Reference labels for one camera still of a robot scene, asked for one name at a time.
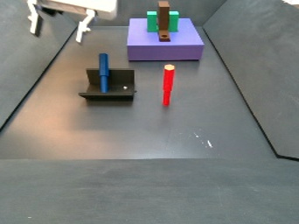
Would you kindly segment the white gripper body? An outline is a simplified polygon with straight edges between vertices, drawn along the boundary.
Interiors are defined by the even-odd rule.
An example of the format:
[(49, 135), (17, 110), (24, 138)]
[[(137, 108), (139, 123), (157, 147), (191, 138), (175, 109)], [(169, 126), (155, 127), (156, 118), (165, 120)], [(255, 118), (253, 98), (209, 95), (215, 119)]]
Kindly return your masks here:
[(56, 11), (67, 11), (84, 15), (87, 10), (96, 12), (96, 15), (112, 20), (117, 15), (117, 0), (36, 0), (37, 4)]

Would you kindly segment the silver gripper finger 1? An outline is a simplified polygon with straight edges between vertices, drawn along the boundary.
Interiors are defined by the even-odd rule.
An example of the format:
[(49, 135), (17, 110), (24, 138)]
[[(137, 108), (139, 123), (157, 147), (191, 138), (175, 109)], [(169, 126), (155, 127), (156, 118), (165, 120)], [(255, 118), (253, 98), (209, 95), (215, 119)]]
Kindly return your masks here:
[(87, 16), (79, 22), (77, 34), (76, 34), (76, 41), (81, 42), (83, 33), (89, 31), (88, 25), (93, 17), (96, 16), (96, 12), (91, 9), (87, 9)]
[(37, 0), (26, 0), (26, 5), (30, 12), (30, 15), (28, 16), (28, 19), (30, 21), (29, 32), (32, 35), (39, 37), (41, 32), (41, 26), (43, 26), (43, 18), (37, 12), (39, 10)]

